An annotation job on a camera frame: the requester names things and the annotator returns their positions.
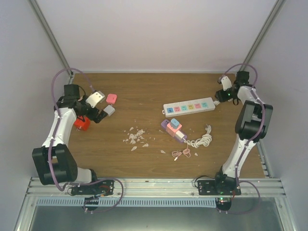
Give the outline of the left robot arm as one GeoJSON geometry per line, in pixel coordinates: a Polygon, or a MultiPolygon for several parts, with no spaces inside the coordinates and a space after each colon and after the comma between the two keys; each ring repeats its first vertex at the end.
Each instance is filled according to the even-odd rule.
{"type": "Polygon", "coordinates": [[[86,193],[95,194],[99,190],[99,182],[94,179],[94,171],[77,166],[68,143],[73,125],[79,117],[99,123],[107,116],[105,111],[96,107],[105,95],[94,91],[90,96],[81,96],[80,89],[76,84],[64,86],[64,95],[56,100],[54,121],[48,137],[41,147],[33,150],[32,158],[43,185],[82,183],[86,193]]]}

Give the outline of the white usb charger block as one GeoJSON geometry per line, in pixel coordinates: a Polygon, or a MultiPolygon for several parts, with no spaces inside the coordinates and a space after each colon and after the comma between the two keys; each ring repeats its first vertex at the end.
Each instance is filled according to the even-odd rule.
{"type": "Polygon", "coordinates": [[[175,138],[179,141],[179,142],[185,142],[187,135],[185,135],[181,130],[178,130],[175,133],[175,138]]]}

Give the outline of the red socket cube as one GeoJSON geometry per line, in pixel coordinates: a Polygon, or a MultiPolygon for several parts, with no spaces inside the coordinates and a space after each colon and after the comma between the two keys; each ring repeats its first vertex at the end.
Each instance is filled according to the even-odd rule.
{"type": "Polygon", "coordinates": [[[78,116],[74,122],[74,126],[78,130],[86,131],[90,126],[90,120],[86,116],[78,116]]]}

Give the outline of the white charger plug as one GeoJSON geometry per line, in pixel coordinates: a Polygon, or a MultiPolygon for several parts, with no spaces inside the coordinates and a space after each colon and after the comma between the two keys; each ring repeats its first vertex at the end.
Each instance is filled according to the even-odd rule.
{"type": "Polygon", "coordinates": [[[111,116],[115,112],[115,108],[112,105],[106,106],[103,111],[107,113],[108,116],[111,116]]]}

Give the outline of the purple adapter cube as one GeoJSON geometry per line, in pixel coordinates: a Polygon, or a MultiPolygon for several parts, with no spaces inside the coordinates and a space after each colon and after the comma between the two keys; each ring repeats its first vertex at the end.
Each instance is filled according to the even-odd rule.
{"type": "Polygon", "coordinates": [[[161,122],[161,127],[164,131],[167,132],[167,125],[170,123],[170,121],[168,119],[165,119],[161,122]]]}

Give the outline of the white power strip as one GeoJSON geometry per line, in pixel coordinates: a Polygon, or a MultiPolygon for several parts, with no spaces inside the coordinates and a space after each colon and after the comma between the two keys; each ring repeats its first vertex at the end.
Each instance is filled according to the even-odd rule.
{"type": "Polygon", "coordinates": [[[201,112],[213,111],[216,108],[211,97],[188,100],[163,105],[162,114],[168,117],[184,116],[201,112]]]}

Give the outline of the pink charger plug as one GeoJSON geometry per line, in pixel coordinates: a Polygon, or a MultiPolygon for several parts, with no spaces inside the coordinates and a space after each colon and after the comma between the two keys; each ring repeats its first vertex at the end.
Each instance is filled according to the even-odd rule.
{"type": "Polygon", "coordinates": [[[108,94],[107,97],[106,97],[106,102],[108,104],[115,104],[116,103],[116,100],[117,100],[117,95],[116,94],[108,94]]]}

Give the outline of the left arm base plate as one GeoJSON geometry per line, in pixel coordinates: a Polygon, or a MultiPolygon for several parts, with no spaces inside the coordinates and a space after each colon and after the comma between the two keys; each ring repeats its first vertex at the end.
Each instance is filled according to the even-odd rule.
{"type": "Polygon", "coordinates": [[[108,196],[113,194],[114,180],[104,180],[93,185],[78,185],[68,189],[71,196],[92,195],[92,196],[108,196]]]}

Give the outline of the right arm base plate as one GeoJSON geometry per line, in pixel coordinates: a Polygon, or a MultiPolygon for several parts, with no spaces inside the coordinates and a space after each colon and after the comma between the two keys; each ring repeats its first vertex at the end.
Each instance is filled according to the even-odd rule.
{"type": "Polygon", "coordinates": [[[240,189],[237,189],[236,180],[214,180],[214,179],[198,179],[195,182],[199,195],[214,196],[232,196],[241,195],[240,189]]]}

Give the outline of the pink adapter with blue plug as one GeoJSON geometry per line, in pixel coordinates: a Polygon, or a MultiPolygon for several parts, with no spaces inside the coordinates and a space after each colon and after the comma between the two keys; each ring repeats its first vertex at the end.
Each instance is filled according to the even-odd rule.
{"type": "Polygon", "coordinates": [[[167,127],[166,127],[166,132],[167,132],[170,136],[175,137],[176,132],[179,131],[179,130],[181,130],[181,128],[182,128],[182,124],[179,124],[177,128],[173,128],[173,127],[172,127],[172,123],[169,122],[169,123],[167,124],[167,127]]]}

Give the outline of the blue charger plug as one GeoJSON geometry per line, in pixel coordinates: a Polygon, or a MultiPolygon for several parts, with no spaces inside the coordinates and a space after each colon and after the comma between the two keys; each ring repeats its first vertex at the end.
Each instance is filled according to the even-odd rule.
{"type": "Polygon", "coordinates": [[[177,129],[180,126],[180,123],[177,119],[173,118],[170,121],[170,125],[172,128],[177,129]]]}

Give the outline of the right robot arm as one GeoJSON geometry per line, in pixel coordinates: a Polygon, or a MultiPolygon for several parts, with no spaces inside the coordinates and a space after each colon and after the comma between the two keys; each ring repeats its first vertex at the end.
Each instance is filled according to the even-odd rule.
{"type": "Polygon", "coordinates": [[[235,144],[213,183],[214,191],[224,195],[239,186],[240,172],[248,154],[268,132],[273,106],[260,99],[254,85],[249,83],[247,71],[237,72],[233,83],[226,75],[218,82],[222,85],[215,94],[218,103],[232,101],[234,105],[243,104],[235,124],[235,144]]]}

